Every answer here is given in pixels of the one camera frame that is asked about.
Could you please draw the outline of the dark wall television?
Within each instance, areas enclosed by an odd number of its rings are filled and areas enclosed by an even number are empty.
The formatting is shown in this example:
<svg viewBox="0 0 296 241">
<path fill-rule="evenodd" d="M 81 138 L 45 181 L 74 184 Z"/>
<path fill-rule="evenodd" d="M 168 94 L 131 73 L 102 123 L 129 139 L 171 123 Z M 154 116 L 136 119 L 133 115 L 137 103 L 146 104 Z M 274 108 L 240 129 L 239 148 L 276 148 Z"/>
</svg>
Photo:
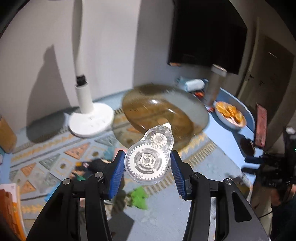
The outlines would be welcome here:
<svg viewBox="0 0 296 241">
<path fill-rule="evenodd" d="M 247 26 L 231 1 L 174 1 L 168 63 L 221 66 L 238 74 Z"/>
</svg>

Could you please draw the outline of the white desk lamp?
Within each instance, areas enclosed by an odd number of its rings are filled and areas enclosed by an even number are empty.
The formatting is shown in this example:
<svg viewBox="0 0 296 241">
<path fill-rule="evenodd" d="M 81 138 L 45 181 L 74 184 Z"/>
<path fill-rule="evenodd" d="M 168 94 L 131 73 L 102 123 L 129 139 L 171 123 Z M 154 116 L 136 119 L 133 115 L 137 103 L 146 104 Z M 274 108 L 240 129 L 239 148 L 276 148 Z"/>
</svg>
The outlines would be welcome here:
<svg viewBox="0 0 296 241">
<path fill-rule="evenodd" d="M 75 70 L 75 91 L 79 110 L 72 113 L 68 126 L 80 138 L 94 137 L 108 128 L 114 120 L 114 110 L 107 104 L 92 101 L 90 85 L 83 69 L 82 55 L 83 1 L 74 1 L 72 14 L 72 50 Z"/>
</svg>

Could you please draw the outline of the orange wooden block box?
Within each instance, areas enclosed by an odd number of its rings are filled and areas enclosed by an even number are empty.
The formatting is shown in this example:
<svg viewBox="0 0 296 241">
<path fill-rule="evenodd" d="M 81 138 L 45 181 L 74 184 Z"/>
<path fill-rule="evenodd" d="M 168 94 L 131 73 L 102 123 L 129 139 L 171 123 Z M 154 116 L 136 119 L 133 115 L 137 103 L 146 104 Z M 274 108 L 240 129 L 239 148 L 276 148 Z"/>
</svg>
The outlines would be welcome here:
<svg viewBox="0 0 296 241">
<path fill-rule="evenodd" d="M 26 240 L 20 197 L 20 187 L 16 183 L 1 184 L 1 214 L 16 237 Z"/>
</svg>

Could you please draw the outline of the dark sunglasses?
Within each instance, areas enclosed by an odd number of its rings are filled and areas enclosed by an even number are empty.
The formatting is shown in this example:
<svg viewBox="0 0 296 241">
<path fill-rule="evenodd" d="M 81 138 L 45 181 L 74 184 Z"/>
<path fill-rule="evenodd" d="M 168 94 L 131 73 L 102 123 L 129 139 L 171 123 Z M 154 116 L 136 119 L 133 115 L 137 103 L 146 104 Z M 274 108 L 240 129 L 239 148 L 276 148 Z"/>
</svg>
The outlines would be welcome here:
<svg viewBox="0 0 296 241">
<path fill-rule="evenodd" d="M 255 147 L 253 146 L 252 140 L 249 138 L 243 137 L 240 140 L 240 150 L 244 157 L 254 156 Z"/>
</svg>

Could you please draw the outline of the cork pen holder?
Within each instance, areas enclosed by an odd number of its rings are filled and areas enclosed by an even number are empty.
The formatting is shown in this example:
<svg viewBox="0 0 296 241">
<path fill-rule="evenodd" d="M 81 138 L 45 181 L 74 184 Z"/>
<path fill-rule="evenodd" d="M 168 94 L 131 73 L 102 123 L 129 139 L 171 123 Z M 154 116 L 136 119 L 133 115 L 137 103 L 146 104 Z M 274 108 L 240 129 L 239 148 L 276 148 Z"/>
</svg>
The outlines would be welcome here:
<svg viewBox="0 0 296 241">
<path fill-rule="evenodd" d="M 0 146 L 5 153 L 13 152 L 17 142 L 17 137 L 5 118 L 0 117 Z"/>
</svg>

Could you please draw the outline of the patterned blue woven mat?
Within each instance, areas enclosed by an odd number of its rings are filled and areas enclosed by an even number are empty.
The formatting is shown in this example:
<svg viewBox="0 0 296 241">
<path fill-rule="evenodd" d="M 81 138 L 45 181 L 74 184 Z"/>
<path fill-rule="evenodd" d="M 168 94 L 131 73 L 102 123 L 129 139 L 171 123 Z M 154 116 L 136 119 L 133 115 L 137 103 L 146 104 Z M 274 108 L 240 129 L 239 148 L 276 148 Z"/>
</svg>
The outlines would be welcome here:
<svg viewBox="0 0 296 241">
<path fill-rule="evenodd" d="M 34 222 L 27 240 L 81 240 L 79 200 L 85 200 L 86 234 L 88 240 L 112 240 L 104 202 L 108 199 L 108 165 L 86 180 L 64 179 L 48 200 Z M 180 204 L 161 199 L 160 210 L 169 213 L 160 227 L 140 226 L 137 240 L 176 240 L 175 228 L 183 228 L 183 240 L 207 240 L 209 237 L 211 199 L 216 198 L 215 240 L 230 238 L 231 186 L 225 181 L 215 181 L 192 170 L 191 208 L 186 222 L 177 218 Z"/>
</svg>

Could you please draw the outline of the green leafy toy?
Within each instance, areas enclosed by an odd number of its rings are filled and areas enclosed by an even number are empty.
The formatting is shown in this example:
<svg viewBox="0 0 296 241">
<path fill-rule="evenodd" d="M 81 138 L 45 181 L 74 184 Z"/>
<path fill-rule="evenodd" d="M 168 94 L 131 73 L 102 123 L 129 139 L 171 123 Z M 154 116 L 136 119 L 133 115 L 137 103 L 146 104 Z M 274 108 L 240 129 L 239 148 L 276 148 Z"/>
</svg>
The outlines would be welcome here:
<svg viewBox="0 0 296 241">
<path fill-rule="evenodd" d="M 132 190 L 132 192 L 128 194 L 128 197 L 129 197 L 129 202 L 128 202 L 129 206 L 136 207 L 142 210 L 148 209 L 148 206 L 147 206 L 148 194 L 146 193 L 143 187 L 138 187 Z"/>
</svg>

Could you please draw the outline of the tissue pack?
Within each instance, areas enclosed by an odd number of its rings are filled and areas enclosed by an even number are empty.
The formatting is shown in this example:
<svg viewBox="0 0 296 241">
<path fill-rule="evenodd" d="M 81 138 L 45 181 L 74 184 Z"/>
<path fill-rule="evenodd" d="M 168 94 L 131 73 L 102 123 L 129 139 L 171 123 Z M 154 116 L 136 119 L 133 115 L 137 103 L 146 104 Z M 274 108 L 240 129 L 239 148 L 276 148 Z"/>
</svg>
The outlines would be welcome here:
<svg viewBox="0 0 296 241">
<path fill-rule="evenodd" d="M 187 79 L 180 77 L 177 79 L 177 86 L 186 92 L 195 92 L 204 89 L 205 83 L 201 79 Z"/>
</svg>

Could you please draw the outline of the clear correction tape dispenser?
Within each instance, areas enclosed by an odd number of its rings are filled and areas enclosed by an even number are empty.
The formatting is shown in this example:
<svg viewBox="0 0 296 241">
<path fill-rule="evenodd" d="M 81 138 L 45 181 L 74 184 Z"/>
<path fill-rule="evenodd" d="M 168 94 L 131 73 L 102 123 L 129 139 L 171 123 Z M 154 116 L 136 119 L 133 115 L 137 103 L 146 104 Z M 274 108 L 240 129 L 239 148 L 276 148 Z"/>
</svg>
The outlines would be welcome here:
<svg viewBox="0 0 296 241">
<path fill-rule="evenodd" d="M 174 137 L 169 122 L 147 130 L 127 151 L 125 170 L 133 181 L 151 185 L 159 183 L 168 173 Z"/>
</svg>

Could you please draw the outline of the plate of orange slices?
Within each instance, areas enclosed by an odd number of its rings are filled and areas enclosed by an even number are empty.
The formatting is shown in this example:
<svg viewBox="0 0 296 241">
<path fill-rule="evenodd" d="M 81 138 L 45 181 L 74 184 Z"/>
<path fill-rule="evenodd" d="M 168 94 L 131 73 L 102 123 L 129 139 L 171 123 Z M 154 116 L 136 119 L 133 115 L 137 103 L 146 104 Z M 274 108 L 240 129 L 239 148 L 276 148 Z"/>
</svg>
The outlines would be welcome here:
<svg viewBox="0 0 296 241">
<path fill-rule="evenodd" d="M 233 130 L 239 131 L 246 127 L 247 121 L 244 115 L 231 104 L 224 101 L 216 102 L 215 113 L 224 125 Z"/>
</svg>

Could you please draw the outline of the amber ribbed glass bowl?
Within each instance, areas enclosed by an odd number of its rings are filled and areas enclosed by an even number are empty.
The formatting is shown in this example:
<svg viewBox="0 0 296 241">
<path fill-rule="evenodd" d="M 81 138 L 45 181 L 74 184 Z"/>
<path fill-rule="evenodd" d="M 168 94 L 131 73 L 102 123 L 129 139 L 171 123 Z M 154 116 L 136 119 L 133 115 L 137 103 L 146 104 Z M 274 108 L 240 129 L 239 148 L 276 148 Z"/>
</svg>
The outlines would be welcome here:
<svg viewBox="0 0 296 241">
<path fill-rule="evenodd" d="M 147 130 L 171 124 L 174 149 L 180 151 L 203 132 L 209 123 L 204 104 L 177 87 L 146 84 L 126 92 L 116 110 L 112 131 L 126 148 L 140 140 Z"/>
</svg>

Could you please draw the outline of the metal thermos bottle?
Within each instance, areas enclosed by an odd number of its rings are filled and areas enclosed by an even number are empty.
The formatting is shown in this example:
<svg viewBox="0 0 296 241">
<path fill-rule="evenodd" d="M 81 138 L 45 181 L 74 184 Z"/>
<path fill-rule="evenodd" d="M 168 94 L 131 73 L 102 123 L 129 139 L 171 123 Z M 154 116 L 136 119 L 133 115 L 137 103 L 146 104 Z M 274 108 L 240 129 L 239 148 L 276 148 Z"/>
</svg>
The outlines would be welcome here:
<svg viewBox="0 0 296 241">
<path fill-rule="evenodd" d="M 226 69 L 219 65 L 213 64 L 211 67 L 211 75 L 208 79 L 208 84 L 206 87 L 205 95 L 203 97 L 203 102 L 206 106 L 212 106 L 218 93 L 220 87 L 222 86 L 224 79 L 227 75 Z"/>
</svg>

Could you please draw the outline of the black dinosaur figure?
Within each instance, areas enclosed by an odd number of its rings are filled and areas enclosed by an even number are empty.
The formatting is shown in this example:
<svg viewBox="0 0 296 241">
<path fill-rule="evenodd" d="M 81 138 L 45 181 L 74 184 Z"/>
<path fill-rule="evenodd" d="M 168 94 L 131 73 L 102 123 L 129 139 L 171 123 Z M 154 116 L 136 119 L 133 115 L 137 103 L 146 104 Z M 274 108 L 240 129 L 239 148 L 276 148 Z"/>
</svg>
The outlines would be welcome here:
<svg viewBox="0 0 296 241">
<path fill-rule="evenodd" d="M 111 161 L 100 158 L 93 159 L 89 162 L 77 162 L 75 164 L 75 169 L 71 174 L 78 181 L 86 180 L 96 172 L 103 172 L 106 166 L 110 163 Z"/>
</svg>

